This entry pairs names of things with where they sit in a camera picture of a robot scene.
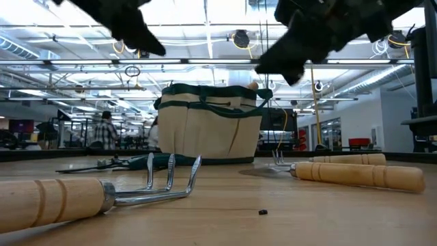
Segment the wooden handled three-prong cultivator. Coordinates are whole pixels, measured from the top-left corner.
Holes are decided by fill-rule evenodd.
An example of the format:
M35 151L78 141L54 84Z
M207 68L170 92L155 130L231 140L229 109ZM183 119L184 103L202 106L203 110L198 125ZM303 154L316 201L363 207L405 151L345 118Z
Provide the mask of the wooden handled three-prong cultivator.
M176 164L174 154L167 159L167 186L161 190L153 188L152 153L146 160L146 187L134 191L117 191L114 184L98 178L1 181L0 234L93 217L113 207L187 197L195 187L201 163L202 158L198 156L183 191L171 190Z

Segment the wooden handled metal trowel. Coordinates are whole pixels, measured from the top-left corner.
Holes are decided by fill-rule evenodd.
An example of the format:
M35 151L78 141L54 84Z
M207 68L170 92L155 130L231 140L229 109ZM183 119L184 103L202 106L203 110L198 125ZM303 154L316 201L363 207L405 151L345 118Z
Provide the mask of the wooden handled metal trowel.
M375 187L413 193L425 190L423 171L417 167L297 162L286 166L244 169L241 174L273 178L289 173L299 180L358 187Z

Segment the person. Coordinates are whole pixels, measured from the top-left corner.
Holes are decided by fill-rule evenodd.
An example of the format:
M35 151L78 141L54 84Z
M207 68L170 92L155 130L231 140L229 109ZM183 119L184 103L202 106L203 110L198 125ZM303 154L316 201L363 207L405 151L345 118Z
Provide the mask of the person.
M158 146L158 116L154 119L148 134L147 134L147 146L151 149L159 149Z
M94 127L94 141L100 142L105 150L114 150L117 140L117 131L111 117L110 111L103 111L100 121Z

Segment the red bin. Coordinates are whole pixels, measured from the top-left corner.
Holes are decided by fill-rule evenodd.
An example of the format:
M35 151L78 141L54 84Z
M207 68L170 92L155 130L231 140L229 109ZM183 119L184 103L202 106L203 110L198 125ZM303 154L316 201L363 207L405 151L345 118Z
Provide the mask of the red bin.
M349 138L349 147L361 148L363 146L368 146L371 143L369 138Z

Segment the black cabinet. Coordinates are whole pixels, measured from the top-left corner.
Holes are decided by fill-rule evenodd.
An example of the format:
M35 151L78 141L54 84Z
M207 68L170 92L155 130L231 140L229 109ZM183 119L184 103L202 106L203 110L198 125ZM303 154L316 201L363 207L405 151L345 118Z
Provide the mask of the black cabinet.
M296 118L293 109L263 108L259 149L292 151L298 145Z

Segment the green handled pruning shears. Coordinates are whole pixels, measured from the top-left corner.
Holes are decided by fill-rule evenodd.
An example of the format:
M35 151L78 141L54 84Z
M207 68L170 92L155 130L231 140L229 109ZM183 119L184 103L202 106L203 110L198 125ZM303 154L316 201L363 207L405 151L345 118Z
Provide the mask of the green handled pruning shears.
M168 162L170 161L171 154L169 153L153 153L152 169L166 169ZM98 160L95 166L83 167L77 169L62 169L56 170L60 174L72 174L78 172L88 172L91 170L104 170L114 168L124 168L131 171L138 171L147 169L147 161L149 159L148 154L132 156L128 159L121 159L118 155L115 155L111 159Z

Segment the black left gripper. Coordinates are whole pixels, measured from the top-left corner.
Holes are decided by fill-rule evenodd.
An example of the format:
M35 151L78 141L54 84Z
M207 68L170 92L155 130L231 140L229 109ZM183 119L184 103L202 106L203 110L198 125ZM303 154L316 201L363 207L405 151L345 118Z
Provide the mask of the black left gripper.
M96 22L112 31L130 49L165 56L165 47L144 22L140 7L150 0L70 0Z

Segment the yellow vertical pole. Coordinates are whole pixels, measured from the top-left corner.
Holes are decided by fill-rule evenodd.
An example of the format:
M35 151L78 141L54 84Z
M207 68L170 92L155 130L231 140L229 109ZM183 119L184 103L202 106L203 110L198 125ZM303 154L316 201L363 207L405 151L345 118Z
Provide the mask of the yellow vertical pole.
M316 96L315 91L315 79L314 79L314 73L313 73L313 66L310 66L310 74L311 74L311 89L312 89L312 95L313 95L313 103L314 103L314 109L315 109L315 116L316 116L316 135L317 135L317 145L315 146L316 151L323 151L328 152L329 149L326 145L322 143L322 133L320 128L320 117L318 113L318 99Z

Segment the wooden handled hand fork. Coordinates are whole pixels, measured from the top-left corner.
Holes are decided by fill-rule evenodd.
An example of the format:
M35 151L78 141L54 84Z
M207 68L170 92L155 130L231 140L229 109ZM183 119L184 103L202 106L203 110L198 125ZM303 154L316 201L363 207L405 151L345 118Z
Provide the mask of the wooden handled hand fork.
M384 154L352 154L335 156L315 156L309 158L309 162L316 163L340 163L357 165L386 165Z

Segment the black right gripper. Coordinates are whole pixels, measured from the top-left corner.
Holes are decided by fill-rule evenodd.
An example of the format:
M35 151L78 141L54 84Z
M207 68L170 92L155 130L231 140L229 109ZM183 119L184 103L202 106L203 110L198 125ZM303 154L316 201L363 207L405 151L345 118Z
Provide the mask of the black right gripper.
M362 36L375 42L393 30L393 11L385 0L278 0L276 21L288 27L260 58L259 74L281 74L289 85L305 74L307 60L320 63L332 49L316 44L314 30L335 48Z

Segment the black table edge rail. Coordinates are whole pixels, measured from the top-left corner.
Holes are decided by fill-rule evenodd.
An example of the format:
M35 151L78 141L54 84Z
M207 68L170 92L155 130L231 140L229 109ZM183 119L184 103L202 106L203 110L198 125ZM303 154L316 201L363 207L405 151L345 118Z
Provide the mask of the black table edge rail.
M37 159L55 159L80 156L137 156L158 153L155 150L95 150L95 149L61 149L61 150L0 150L0 162L24 161ZM383 154L388 161L406 163L427 163L437 165L437 153L420 152L376 152L376 151L285 151L283 156L287 158L309 158L315 156L336 156L353 154Z

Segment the beige green-trimmed gardening bag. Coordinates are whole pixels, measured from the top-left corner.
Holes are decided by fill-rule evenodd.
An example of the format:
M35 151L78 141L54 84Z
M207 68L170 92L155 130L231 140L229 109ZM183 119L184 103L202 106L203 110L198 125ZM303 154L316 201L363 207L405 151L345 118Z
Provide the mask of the beige green-trimmed gardening bag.
M162 152L207 165L252 163L269 89L176 83L162 90L158 145Z

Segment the dark monitor screen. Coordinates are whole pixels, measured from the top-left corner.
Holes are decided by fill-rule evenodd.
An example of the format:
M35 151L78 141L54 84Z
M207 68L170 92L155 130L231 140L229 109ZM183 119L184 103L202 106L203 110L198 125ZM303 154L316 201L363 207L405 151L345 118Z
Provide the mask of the dark monitor screen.
M8 123L8 129L11 133L32 133L34 131L34 121L11 119Z

